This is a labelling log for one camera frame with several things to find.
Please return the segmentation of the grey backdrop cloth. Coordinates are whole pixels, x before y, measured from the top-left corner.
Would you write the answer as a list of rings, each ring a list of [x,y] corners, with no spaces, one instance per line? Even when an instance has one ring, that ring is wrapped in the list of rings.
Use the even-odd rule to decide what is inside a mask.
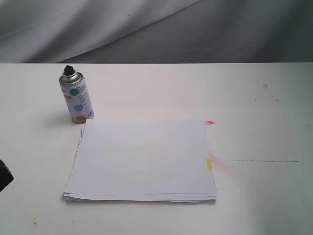
[[[310,0],[3,0],[3,63],[310,62]]]

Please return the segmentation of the white spray paint can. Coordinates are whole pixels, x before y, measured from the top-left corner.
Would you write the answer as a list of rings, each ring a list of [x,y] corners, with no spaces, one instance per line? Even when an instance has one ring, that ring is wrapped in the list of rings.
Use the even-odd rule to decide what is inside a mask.
[[[66,65],[59,78],[60,88],[65,98],[71,120],[78,124],[93,119],[94,112],[85,78],[73,66]]]

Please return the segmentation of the white paper stack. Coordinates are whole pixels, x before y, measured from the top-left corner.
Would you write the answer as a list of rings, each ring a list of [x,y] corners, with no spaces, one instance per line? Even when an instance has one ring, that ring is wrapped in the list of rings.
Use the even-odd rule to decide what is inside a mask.
[[[88,120],[64,197],[191,203],[216,199],[203,123]]]

